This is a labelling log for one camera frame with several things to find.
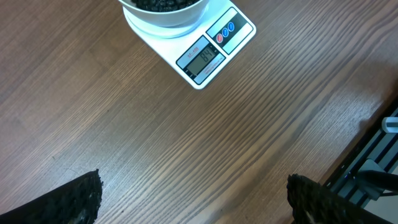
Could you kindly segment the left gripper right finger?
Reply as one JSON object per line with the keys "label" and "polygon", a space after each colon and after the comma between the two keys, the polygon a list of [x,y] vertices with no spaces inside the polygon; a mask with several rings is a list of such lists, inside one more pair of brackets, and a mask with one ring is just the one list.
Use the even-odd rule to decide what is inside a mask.
{"label": "left gripper right finger", "polygon": [[383,224],[380,218],[303,175],[288,177],[287,200],[296,223]]}

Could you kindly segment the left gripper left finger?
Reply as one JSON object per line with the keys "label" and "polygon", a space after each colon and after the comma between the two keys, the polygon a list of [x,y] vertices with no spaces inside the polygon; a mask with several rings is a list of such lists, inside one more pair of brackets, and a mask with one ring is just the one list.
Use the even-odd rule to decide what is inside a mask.
{"label": "left gripper left finger", "polygon": [[1,223],[93,224],[98,217],[103,182],[96,169],[1,215]]}

